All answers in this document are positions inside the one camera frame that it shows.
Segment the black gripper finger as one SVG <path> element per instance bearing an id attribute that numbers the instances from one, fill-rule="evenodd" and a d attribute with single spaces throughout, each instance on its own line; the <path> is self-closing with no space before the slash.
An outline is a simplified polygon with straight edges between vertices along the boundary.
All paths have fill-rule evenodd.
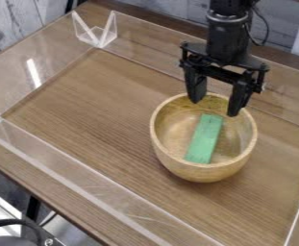
<path id="1" fill-rule="evenodd" d="M 208 76 L 194 67 L 186 66 L 184 77 L 189 100 L 197 104 L 208 94 Z"/>
<path id="2" fill-rule="evenodd" d="M 252 97 L 252 87 L 246 81 L 238 81 L 233 86 L 233 92 L 229 99 L 228 115 L 234 117 L 241 109 L 248 105 Z"/>

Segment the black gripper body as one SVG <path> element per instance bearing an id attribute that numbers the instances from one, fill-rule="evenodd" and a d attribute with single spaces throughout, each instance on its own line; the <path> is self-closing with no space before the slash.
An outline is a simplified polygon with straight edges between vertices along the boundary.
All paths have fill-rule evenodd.
<path id="1" fill-rule="evenodd" d="M 226 69 L 228 66 L 244 68 L 253 73 L 250 83 L 252 91 L 261 93 L 265 85 L 265 75 L 270 70 L 269 65 L 249 53 L 242 54 L 234 61 L 222 61 L 213 58 L 206 52 L 206 44 L 201 42 L 188 42 L 181 44 L 182 58 L 181 68 L 194 67 L 208 77 L 212 77 L 233 85 L 242 78 L 244 74 Z"/>

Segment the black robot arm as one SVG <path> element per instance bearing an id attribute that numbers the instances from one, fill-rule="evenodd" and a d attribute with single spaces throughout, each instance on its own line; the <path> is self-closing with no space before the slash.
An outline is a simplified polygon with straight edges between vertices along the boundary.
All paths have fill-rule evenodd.
<path id="1" fill-rule="evenodd" d="M 250 54 L 250 42 L 262 46 L 250 34 L 253 15 L 262 20 L 256 5 L 260 0 L 212 0 L 208 10 L 208 43 L 185 41 L 181 68 L 189 100 L 197 104 L 208 95 L 208 78 L 230 85 L 228 115 L 234 117 L 248 106 L 254 93 L 261 93 L 269 65 Z"/>

